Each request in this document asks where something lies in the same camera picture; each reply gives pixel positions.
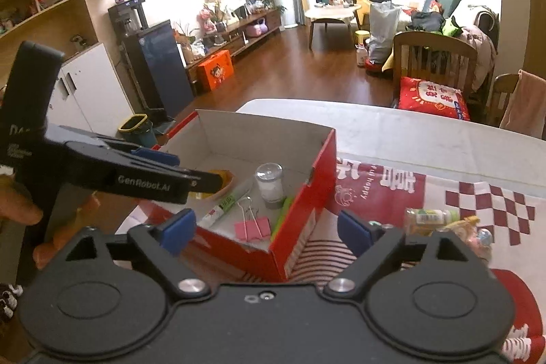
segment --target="open box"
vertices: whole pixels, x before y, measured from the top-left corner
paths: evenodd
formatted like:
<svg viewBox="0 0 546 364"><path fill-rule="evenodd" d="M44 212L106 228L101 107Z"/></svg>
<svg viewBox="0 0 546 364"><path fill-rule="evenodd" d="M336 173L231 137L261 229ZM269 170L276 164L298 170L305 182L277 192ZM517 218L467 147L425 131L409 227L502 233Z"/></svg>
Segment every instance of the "open box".
<svg viewBox="0 0 546 364"><path fill-rule="evenodd" d="M195 211L198 227L193 243L209 254L269 281L286 281L305 242L335 186L335 130L309 122L251 114L199 110L169 134L161 148L175 154L180 166L201 171L230 170L234 187L253 178L262 163L283 167L283 187L294 202L274 240L240 241L234 224L242 222L235 204L209 229L199 222L224 197L198 200L190 196L185 205L141 202L153 222L164 220L183 208ZM248 194L258 217L267 216L271 230L280 210L267 209L258 185Z"/></svg>

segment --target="yellow stool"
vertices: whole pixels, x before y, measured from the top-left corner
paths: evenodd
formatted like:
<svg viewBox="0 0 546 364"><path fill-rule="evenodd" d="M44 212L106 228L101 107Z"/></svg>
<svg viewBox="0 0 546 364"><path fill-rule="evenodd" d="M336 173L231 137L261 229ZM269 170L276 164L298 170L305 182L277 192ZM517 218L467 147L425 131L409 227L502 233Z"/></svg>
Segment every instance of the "yellow stool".
<svg viewBox="0 0 546 364"><path fill-rule="evenodd" d="M364 45L366 39L370 37L370 32L366 30L357 30L354 32L357 37L357 44Z"/></svg>

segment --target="wooden chair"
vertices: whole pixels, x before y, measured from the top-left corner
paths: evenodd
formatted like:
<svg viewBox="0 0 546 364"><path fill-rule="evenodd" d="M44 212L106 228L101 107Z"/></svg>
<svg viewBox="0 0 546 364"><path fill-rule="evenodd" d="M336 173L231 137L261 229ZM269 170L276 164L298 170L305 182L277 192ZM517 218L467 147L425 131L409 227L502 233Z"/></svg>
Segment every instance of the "wooden chair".
<svg viewBox="0 0 546 364"><path fill-rule="evenodd" d="M403 66L402 47L408 46L407 69ZM394 37L394 98L400 97L402 76L424 79L458 88L461 58L468 58L468 68L462 96L467 100L472 92L478 52L456 38L428 33L406 31Z"/></svg>
<svg viewBox="0 0 546 364"><path fill-rule="evenodd" d="M518 84L518 74L501 74L493 82L493 91L491 93L491 102L487 111L485 123L492 127L501 125L502 117L508 107L510 95L514 93L515 86ZM499 107L502 94L506 94L502 107Z"/></svg>

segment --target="blue gripper pad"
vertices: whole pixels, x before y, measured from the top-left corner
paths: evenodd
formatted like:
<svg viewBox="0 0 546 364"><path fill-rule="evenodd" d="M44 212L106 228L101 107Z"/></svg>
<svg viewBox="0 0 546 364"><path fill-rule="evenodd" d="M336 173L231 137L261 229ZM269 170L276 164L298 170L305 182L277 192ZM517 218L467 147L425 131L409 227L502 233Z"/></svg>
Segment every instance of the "blue gripper pad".
<svg viewBox="0 0 546 364"><path fill-rule="evenodd" d="M182 249L193 239L196 227L196 214L192 209L185 208L156 227L159 244L171 255L178 257Z"/></svg>
<svg viewBox="0 0 546 364"><path fill-rule="evenodd" d="M353 212L342 210L337 215L337 234L357 258L383 236L381 226L359 219Z"/></svg>
<svg viewBox="0 0 546 364"><path fill-rule="evenodd" d="M178 156L165 153L164 151L152 150L151 148L140 147L131 151L131 154L141 158L150 159L151 161L170 165L171 167L178 167L180 165L180 159L178 159Z"/></svg>

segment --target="checkered pattern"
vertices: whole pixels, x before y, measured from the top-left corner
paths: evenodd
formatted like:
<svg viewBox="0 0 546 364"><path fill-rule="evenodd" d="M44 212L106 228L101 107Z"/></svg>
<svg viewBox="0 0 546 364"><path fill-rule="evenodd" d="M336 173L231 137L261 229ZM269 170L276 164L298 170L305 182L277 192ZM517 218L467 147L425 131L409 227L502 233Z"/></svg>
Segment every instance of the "checkered pattern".
<svg viewBox="0 0 546 364"><path fill-rule="evenodd" d="M446 205L459 210L461 218L476 215L480 227L488 229L495 241L511 246L521 243L521 235L531 234L535 208L525 204L525 195L494 187L485 182L459 183L459 191L446 191Z"/></svg>

